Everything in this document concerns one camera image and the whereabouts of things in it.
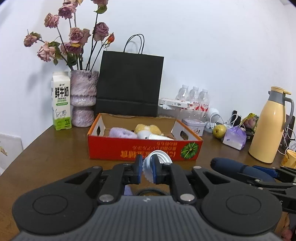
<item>ribbed gray surface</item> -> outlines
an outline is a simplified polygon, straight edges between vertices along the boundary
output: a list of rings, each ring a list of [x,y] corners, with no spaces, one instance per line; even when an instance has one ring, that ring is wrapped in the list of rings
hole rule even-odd
[[[196,209],[171,196],[122,196],[101,205],[80,228],[58,236],[20,233],[14,241],[281,241],[273,233],[238,237],[209,226]]]

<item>red cardboard box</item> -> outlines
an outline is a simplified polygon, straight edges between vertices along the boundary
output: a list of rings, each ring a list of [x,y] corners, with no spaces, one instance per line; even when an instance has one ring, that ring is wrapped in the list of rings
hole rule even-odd
[[[108,137],[112,127],[133,131],[137,124],[156,125],[172,141]],[[89,157],[102,160],[134,161],[137,154],[148,156],[154,150],[165,151],[173,161],[194,161],[202,138],[182,122],[163,117],[124,116],[100,113],[88,134]]]

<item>green label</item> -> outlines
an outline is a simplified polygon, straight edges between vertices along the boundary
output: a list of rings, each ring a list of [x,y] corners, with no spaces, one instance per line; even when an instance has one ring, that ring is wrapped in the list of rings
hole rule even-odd
[[[60,105],[67,105],[67,104],[68,104],[68,102],[62,102],[62,103],[57,103],[56,105],[60,106]]]
[[[62,129],[70,129],[71,125],[71,117],[61,118],[54,120],[54,127],[57,131]]]

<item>purple plush toy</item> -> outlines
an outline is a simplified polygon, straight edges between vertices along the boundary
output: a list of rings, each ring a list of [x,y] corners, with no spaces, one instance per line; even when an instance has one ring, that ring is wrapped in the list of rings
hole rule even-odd
[[[120,127],[113,127],[110,130],[109,137],[115,137],[115,138],[129,138],[129,139],[137,139],[137,134],[133,133],[132,131],[129,131],[124,128]]]

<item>thermos handle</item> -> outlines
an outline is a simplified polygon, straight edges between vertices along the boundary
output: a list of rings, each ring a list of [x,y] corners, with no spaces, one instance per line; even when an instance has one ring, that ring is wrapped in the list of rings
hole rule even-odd
[[[287,97],[284,97],[284,100],[291,103],[291,112],[288,117],[288,120],[283,124],[283,130],[286,129],[288,127],[288,125],[290,124],[292,117],[293,117],[293,113],[294,113],[294,101],[291,98],[287,98]]]

